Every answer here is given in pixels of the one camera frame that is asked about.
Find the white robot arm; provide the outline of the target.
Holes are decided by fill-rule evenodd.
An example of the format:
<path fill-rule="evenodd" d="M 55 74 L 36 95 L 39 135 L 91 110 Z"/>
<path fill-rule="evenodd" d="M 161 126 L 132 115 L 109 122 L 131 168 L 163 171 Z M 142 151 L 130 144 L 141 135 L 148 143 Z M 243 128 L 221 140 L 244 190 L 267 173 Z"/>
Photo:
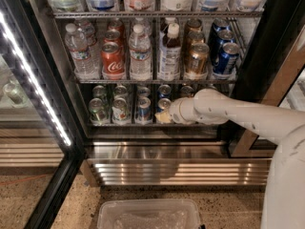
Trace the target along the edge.
<path fill-rule="evenodd" d="M 260 229 L 305 229 L 305 113 L 229 98 L 215 89 L 178 98 L 155 117 L 163 123 L 229 120 L 276 145 Z"/>

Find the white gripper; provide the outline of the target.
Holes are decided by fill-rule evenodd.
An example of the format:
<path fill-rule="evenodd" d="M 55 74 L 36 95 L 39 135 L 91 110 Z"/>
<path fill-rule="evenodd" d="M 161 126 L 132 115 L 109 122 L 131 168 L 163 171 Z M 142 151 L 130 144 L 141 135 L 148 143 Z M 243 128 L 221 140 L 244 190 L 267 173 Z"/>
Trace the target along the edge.
<path fill-rule="evenodd" d="M 161 123 L 171 123 L 172 121 L 174 123 L 181 123 L 182 116 L 180 113 L 180 104 L 181 104 L 181 100 L 176 99 L 174 102 L 171 103 L 169 113 L 167 111 L 156 113 L 155 114 L 156 119 Z"/>

